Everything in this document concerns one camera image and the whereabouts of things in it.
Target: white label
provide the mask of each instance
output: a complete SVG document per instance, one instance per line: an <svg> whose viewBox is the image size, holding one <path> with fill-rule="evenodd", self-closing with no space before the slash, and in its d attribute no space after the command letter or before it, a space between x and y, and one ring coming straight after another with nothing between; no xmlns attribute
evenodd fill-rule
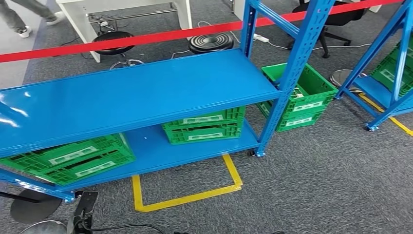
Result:
<svg viewBox="0 0 413 234"><path fill-rule="evenodd" d="M188 140L201 140L201 139L210 139L210 138L218 138L223 137L222 133L212 133L212 134L205 134L205 135L197 135L197 136L188 136Z"/></svg>
<svg viewBox="0 0 413 234"><path fill-rule="evenodd" d="M95 148L93 146L89 146L87 148L84 148L83 150L79 150L79 151L76 151L76 152L73 152L73 153L70 153L70 154L67 154L67 155L63 155L63 156L60 156L60 157L49 159L49 162L52 165L56 165L56 164L66 162L66 161L69 161L71 159L83 156L83 155L93 153L95 151L97 151L97 148Z"/></svg>
<svg viewBox="0 0 413 234"><path fill-rule="evenodd" d="M113 165L115 165L115 164L116 164L116 163L114 163L114 162L112 162L112 161L105 162L105 163L103 163L103 164L100 164L99 166L95 166L95 167L89 168L89 169L87 169L87 170L84 170L84 171L75 173L75 175L76 175L77 177L87 176L87 175L89 175L89 174L91 174L91 173L93 173L93 172L97 172L97 171L106 169L106 168L111 167L111 166L113 166Z"/></svg>
<svg viewBox="0 0 413 234"><path fill-rule="evenodd" d="M223 120L223 119L224 119L224 117L222 115L205 116L205 117L197 117L197 118L185 118L184 119L184 124L220 121L220 120Z"/></svg>
<svg viewBox="0 0 413 234"><path fill-rule="evenodd" d="M260 103L260 107L264 111L264 113L266 113L267 115L270 114L270 111L267 109L263 102Z"/></svg>
<svg viewBox="0 0 413 234"><path fill-rule="evenodd" d="M300 124L300 123L310 122L310 121L312 121L312 120L313 120L313 117L304 118L304 119L300 119L300 120L288 122L285 126L286 126L286 127L289 127L289 126L297 125L297 124Z"/></svg>
<svg viewBox="0 0 413 234"><path fill-rule="evenodd" d="M413 50L410 47L407 48L407 56L413 59Z"/></svg>
<svg viewBox="0 0 413 234"><path fill-rule="evenodd" d="M394 75L393 73L389 72L389 70L384 69L380 72L385 78L387 78L388 80L390 80L391 82L394 82Z"/></svg>
<svg viewBox="0 0 413 234"><path fill-rule="evenodd" d="M314 107L318 107L318 106L321 106L322 103L323 103L322 101L319 101L319 102L314 102L314 103L307 104L307 105L303 105L303 106L296 106L296 107L294 107L293 112L294 112L294 111L302 111L302 110L307 110L307 109L311 109L311 108L314 108Z"/></svg>

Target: red barrier tape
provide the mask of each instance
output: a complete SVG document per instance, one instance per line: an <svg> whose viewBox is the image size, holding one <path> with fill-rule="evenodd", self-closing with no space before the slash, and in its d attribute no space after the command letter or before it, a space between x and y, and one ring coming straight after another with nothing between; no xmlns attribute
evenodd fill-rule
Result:
<svg viewBox="0 0 413 234"><path fill-rule="evenodd" d="M352 10L363 9L363 8L369 8L369 7L376 6L376 5L386 5L386 4L402 2L402 1L403 0L366 0L366 1L361 1L361 2L354 2L350 4L338 5L332 8L332 10L330 11L330 15L352 11ZM284 17L289 22L298 21L298 20L304 19L305 12L283 14L282 17ZM272 24L273 22L267 18L257 19L257 27L268 26ZM188 37L193 37L197 35L241 30L241 28L242 28L242 22L237 21L237 22L222 23L222 24L216 24L212 26L205 26L205 27L199 27L199 28L147 34L147 35L142 35L142 36L135 36L132 38L114 39L114 40L99 41L99 42L92 42L92 43L86 43L86 44L51 47L51 48L30 50L30 51L24 51L24 52L2 54L0 55L0 62L10 62L10 61L17 61L17 60L25 60L25 59L36 59L36 58L42 58L42 57L76 54L76 53L81 53L81 52L102 50L102 49L115 48L115 47L124 47L124 46L129 46L129 45L141 45L141 44L162 42L162 41L167 41L167 40L188 38Z"/></svg>

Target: shelf caster wheel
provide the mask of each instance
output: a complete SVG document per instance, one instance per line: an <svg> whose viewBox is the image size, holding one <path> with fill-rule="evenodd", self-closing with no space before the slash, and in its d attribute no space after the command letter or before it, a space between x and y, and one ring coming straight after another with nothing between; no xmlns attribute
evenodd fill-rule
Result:
<svg viewBox="0 0 413 234"><path fill-rule="evenodd" d="M369 131L369 132L374 132L375 130L377 130L378 127L369 127L368 125L364 126L364 130Z"/></svg>
<svg viewBox="0 0 413 234"><path fill-rule="evenodd" d="M81 197L82 194L83 194L83 190L76 191L75 192L75 198L77 199L77 198Z"/></svg>
<svg viewBox="0 0 413 234"><path fill-rule="evenodd" d="M255 154L253 150L248 150L248 156L256 157L257 155Z"/></svg>

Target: office chair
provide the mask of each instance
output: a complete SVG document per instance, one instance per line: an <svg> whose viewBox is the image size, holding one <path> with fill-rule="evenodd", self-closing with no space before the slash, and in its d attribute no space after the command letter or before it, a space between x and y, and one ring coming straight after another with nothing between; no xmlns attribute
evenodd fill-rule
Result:
<svg viewBox="0 0 413 234"><path fill-rule="evenodd" d="M309 4L308 2L305 3L304 0L300 0L300 5L293 10L293 13L306 11L307 7L308 7L308 4ZM347 2L342 2L342 1L334 2L334 6L343 5L343 4L348 4L348 3ZM327 18L327 21L325 22L325 25L344 26L344 25L348 24L350 21L361 19L361 17L363 17L363 15L366 12L367 12L367 9L359 9L359 10L354 10L354 11L348 11L348 12L343 12L343 13L339 13L339 14L329 15L328 18ZM345 46L349 46L351 44L351 40L346 39L346 38L342 38L340 36L337 36L337 35L334 35L334 34L331 34L331 33L327 32L327 27L324 26L321 33L320 33L319 40L320 40L320 43L321 43L321 45L324 49L324 55L322 57L325 58L325 59L330 56L328 54L328 47L327 47L327 44L325 42L326 37L341 40L341 41L345 41L345 43L344 43ZM288 44L287 48L289 50L292 50L293 45L294 45L294 41L290 42Z"/></svg>

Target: black stool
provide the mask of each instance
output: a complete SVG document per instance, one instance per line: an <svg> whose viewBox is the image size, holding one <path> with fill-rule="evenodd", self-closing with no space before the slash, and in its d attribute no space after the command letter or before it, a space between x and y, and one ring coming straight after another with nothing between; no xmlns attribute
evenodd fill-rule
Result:
<svg viewBox="0 0 413 234"><path fill-rule="evenodd" d="M200 35L189 40L189 50L197 55L232 49L232 47L234 47L234 40L225 33Z"/></svg>
<svg viewBox="0 0 413 234"><path fill-rule="evenodd" d="M96 37L93 40L93 42L120 39L120 38L130 38L130 37L133 37L133 35L130 33L122 32L122 31L114 31L114 32L104 33ZM130 45L130 46L125 46L125 47L116 47L116 48L105 49L105 50L96 50L95 52L101 55L120 55L121 56L121 60L115 63L114 65L112 65L111 69L120 68L120 67L131 67L131 66L143 64L142 61L137 60L137 59L125 59L125 55L123 53L132 49L133 47L134 45Z"/></svg>

